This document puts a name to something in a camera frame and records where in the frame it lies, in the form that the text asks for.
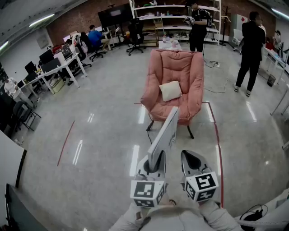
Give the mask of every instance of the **white marker cube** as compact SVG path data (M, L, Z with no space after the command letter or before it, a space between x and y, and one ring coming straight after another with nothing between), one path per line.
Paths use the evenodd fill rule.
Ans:
M165 181L131 181L131 198L139 207L156 207L166 192Z
M186 177L185 191L194 202L211 199L218 188L215 172Z

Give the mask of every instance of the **person in blue shirt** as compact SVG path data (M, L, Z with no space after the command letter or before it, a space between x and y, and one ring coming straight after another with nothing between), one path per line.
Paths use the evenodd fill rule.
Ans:
M107 51L105 48L109 44L109 39L101 39L103 34L101 34L99 31L96 31L94 25L90 25L89 29L89 40L91 41L92 45L97 48L100 47L103 43L103 51Z

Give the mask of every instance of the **brick wall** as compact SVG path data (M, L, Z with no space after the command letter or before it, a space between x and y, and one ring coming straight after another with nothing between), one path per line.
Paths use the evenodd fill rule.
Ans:
M54 45L63 43L63 38L73 31L88 32L89 26L91 24L94 24L96 27L101 26L100 20L98 18L99 11L108 9L108 6L111 4L118 6L128 2L129 0L89 0L75 7L47 26L47 31L52 40L52 43ZM173 2L175 4L183 4L184 0L174 0ZM199 4L212 5L212 1L199 0ZM229 18L232 14L240 14L249 18L249 13L251 11L258 11L263 18L267 35L269 37L274 35L276 18L264 9L248 0L222 0L222 15L225 13L226 6L229 7ZM230 25L227 24L225 32L226 35L229 35L229 28Z

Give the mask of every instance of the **white pillow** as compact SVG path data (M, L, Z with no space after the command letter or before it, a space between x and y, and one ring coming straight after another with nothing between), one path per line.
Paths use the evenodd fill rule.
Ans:
M182 96L182 91L178 81L165 83L163 85L160 85L159 88L162 91L163 101L165 102Z

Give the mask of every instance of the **black hair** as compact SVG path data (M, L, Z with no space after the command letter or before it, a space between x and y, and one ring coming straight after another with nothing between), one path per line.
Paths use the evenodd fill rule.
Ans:
M256 17L259 15L259 13L257 11L252 11L250 12L250 15L249 15L249 19L251 21L255 21L256 20Z
M186 7L193 5L194 3L196 3L196 0L187 0L186 1Z
M71 45L72 44L72 40L69 38L69 39L66 40L65 43L68 43L69 45Z

